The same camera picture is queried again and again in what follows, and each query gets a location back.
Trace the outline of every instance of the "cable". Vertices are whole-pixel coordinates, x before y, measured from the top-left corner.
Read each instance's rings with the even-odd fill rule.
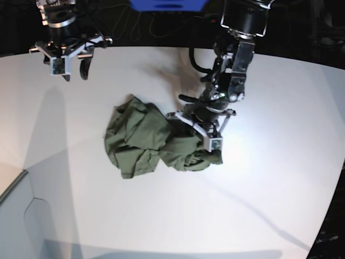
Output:
[[[213,122],[211,123],[213,125],[213,132],[212,132],[212,135],[214,137],[217,137],[218,136],[218,131],[217,131],[217,125]]]
[[[189,60],[190,60],[190,63],[192,64],[192,66],[194,67],[195,70],[197,70],[201,73],[205,73],[205,74],[211,74],[212,73],[212,69],[205,69],[205,68],[199,66],[198,64],[196,64],[196,61],[194,58],[194,48],[193,47],[189,48]]]
[[[176,30],[172,31],[171,33],[168,33],[168,34],[166,34],[166,35],[159,35],[159,36],[157,36],[156,34],[154,34],[154,33],[152,32],[152,25],[153,25],[153,22],[154,22],[154,21],[155,21],[155,17],[153,17],[152,20],[151,20],[151,22],[150,22],[149,33],[150,33],[153,37],[155,37],[156,39],[162,39],[162,38],[167,38],[167,37],[169,37],[169,36],[172,36],[172,35],[174,35],[175,33],[177,33],[180,29],[182,29],[182,27],[185,26],[185,23],[184,23],[183,25],[181,25],[179,28],[177,28]]]
[[[122,36],[125,34],[127,26],[128,26],[129,18],[130,18],[130,15],[132,14],[133,9],[131,8],[130,4],[117,4],[117,5],[107,6],[107,7],[103,8],[103,10],[104,10],[104,9],[113,9],[113,8],[119,8],[119,7],[125,7],[125,8],[123,8],[123,11],[119,16],[119,19],[116,21],[116,23],[114,24],[114,26],[112,28],[112,36],[113,36],[114,40],[120,40],[122,38]],[[115,30],[118,27],[118,25],[120,24],[120,22],[121,22],[121,20],[122,20],[122,18],[125,15],[127,10],[129,10],[129,13],[128,13],[128,16],[126,18],[125,25],[123,26],[121,33],[118,36],[115,36]],[[140,25],[139,25],[141,15],[142,15],[142,13],[138,12],[138,17],[137,17],[137,19],[136,19],[136,21],[135,21],[135,23],[134,23],[134,25],[130,31],[130,39],[134,42],[138,41],[141,38]],[[133,33],[134,33],[134,30],[136,27],[137,27],[138,35],[136,38],[133,38]]]
[[[101,30],[98,28],[98,26],[95,24],[94,20],[91,18],[91,16],[88,14],[88,10],[85,8],[85,6],[83,6],[84,10],[85,10],[85,14],[87,16],[87,18],[89,19],[89,21],[91,22],[91,24],[94,26],[94,28],[97,30],[97,32],[101,35],[102,40],[103,40],[103,45],[102,48],[105,49],[108,44],[106,41],[106,38],[104,37],[103,33],[101,32]]]

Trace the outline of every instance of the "screw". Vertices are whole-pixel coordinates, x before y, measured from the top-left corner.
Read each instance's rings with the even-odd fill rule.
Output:
[[[212,96],[212,100],[218,100],[219,99],[219,94],[216,93]]]
[[[230,101],[231,103],[234,103],[235,101],[237,101],[237,98],[238,98],[237,94],[232,93],[232,94],[230,95],[230,97],[229,97],[229,101]]]

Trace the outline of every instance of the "blue object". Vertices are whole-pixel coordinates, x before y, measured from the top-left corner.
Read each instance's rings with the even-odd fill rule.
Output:
[[[130,0],[139,12],[187,11],[199,12],[208,0]]]

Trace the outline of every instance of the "table surface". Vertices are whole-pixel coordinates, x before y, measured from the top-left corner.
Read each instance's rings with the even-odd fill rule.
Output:
[[[210,67],[214,54],[196,59]],[[42,61],[0,59],[0,163],[29,171],[34,196],[51,206],[47,239],[63,253],[306,258],[345,157],[344,71],[256,54],[222,165],[177,172],[160,161],[123,180],[104,149],[113,108],[134,94],[163,113],[181,109],[178,94],[202,91],[188,50],[96,49],[89,80],[74,59],[69,83]]]

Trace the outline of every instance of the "crumpled fabric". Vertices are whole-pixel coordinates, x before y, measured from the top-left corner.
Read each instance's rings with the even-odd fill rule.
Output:
[[[153,172],[160,158],[178,171],[222,164],[221,151],[207,152],[198,136],[186,136],[174,127],[156,106],[135,97],[117,107],[106,131],[105,147],[122,178]]]
[[[122,178],[153,172],[159,161],[158,150],[165,145],[170,125],[153,105],[133,97],[119,106],[106,131],[106,152]]]
[[[222,164],[221,151],[209,153],[198,136],[173,137],[160,149],[160,158],[178,171],[201,171],[211,163]]]

